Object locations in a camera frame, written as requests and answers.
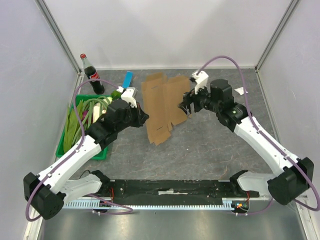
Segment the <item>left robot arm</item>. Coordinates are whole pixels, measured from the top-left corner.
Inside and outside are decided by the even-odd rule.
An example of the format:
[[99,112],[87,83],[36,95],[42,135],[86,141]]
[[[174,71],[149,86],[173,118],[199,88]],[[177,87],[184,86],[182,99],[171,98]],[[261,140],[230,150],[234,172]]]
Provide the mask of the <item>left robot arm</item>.
[[141,106],[133,106],[125,100],[113,101],[84,136],[57,162],[38,174],[28,173],[23,178],[24,198],[27,201],[25,216],[33,207],[45,220],[53,218],[64,204],[85,195],[106,196],[110,191],[109,178],[96,170],[82,179],[70,181],[70,177],[96,154],[114,142],[118,134],[128,127],[140,128],[149,119]]

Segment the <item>brown cardboard box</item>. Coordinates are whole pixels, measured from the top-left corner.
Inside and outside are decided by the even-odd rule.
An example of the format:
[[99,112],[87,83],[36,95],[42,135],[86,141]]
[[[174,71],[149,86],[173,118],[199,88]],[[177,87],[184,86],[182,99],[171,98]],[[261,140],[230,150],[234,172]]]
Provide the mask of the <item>brown cardboard box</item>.
[[189,78],[183,75],[167,77],[163,72],[149,74],[141,83],[148,140],[160,145],[170,136],[174,126],[185,122],[188,117],[178,105],[183,94],[190,91]]

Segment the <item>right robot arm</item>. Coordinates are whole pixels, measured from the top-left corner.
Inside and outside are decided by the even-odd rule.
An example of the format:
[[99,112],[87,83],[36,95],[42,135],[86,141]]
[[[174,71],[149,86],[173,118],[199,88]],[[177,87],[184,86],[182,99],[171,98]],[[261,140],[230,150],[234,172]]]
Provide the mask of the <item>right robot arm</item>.
[[287,205],[310,188],[314,163],[308,158],[299,158],[286,150],[266,132],[256,119],[248,114],[247,108],[234,101],[232,87],[225,79],[211,81],[190,79],[194,89],[184,93],[178,105],[187,115],[191,109],[214,112],[219,122],[231,132],[245,140],[267,163],[271,174],[252,173],[242,170],[231,177],[229,191],[235,197],[246,191],[273,197],[281,205]]

